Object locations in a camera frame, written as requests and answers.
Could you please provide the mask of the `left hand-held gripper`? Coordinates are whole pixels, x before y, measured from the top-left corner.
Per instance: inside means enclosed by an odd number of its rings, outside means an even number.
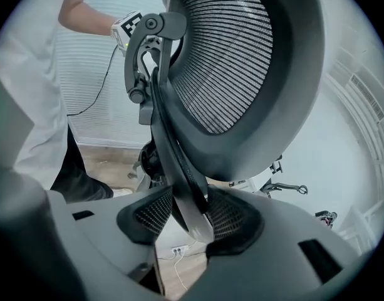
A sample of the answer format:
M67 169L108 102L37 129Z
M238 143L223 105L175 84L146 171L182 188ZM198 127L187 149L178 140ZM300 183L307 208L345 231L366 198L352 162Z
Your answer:
M111 26L111 36L119 48L127 48L128 42L142 17L140 11L131 11L124 17L117 19Z

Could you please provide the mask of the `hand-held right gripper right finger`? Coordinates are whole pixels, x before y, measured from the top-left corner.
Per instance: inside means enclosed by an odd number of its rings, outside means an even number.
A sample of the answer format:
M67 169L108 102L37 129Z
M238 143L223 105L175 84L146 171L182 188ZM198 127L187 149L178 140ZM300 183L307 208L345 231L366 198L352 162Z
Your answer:
M345 300L370 258L295 205L215 186L208 201L215 240L186 300Z

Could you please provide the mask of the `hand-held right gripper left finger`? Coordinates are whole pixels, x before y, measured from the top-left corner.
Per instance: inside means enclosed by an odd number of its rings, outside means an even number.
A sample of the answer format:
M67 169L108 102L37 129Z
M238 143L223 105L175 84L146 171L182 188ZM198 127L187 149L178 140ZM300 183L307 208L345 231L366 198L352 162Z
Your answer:
M155 240L170 187L68 204L0 170L0 300L163 300Z

